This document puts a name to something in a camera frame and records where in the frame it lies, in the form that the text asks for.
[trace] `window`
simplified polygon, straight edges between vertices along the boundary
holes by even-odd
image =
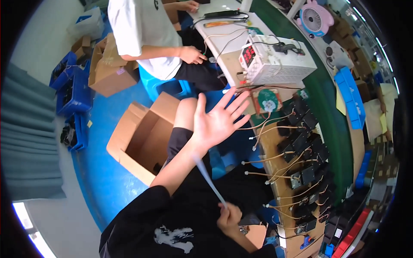
[[[56,258],[50,247],[47,245],[46,241],[43,239],[40,232],[34,227],[27,213],[26,207],[23,202],[13,203],[14,209],[16,210],[17,216],[20,219],[21,224],[27,231],[28,236],[36,245],[39,252],[44,258]]]

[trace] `blue floor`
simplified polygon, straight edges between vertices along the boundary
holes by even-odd
[[[106,20],[102,38],[109,32],[111,29]],[[206,111],[211,110],[222,96],[221,91],[206,93]],[[147,189],[146,185],[106,151],[106,145],[119,119],[133,101],[147,107],[152,105],[141,82],[108,98],[97,93],[93,108],[85,114],[87,121],[90,120],[93,123],[88,129],[88,147],[79,153],[72,154],[85,201],[101,231],[121,209]],[[218,145],[225,166],[237,165],[247,159],[259,160],[259,152],[252,151],[255,141],[248,140],[251,136],[253,136],[252,130],[237,131]]]

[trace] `open palm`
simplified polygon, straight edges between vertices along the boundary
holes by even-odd
[[[232,87],[216,104],[216,106],[207,114],[205,113],[205,104],[207,102],[205,95],[201,93],[198,99],[197,109],[194,116],[194,134],[193,137],[208,148],[223,142],[238,128],[243,126],[250,118],[250,115],[234,123],[244,110],[248,107],[249,102],[243,101],[249,97],[248,92],[243,92],[227,108],[226,105],[234,95],[236,87]]]

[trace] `person in beige shirt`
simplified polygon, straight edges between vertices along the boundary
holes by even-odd
[[[386,114],[387,131],[385,136],[389,142],[393,140],[394,100],[398,98],[396,87],[390,83],[381,83],[377,87],[377,99],[364,103],[366,123],[363,128],[364,142],[372,142],[383,133],[380,116]]]

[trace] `purple label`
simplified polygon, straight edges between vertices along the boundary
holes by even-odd
[[[125,72],[125,69],[122,67],[122,68],[120,68],[116,73],[118,74],[118,75],[121,75],[121,74],[123,74]]]

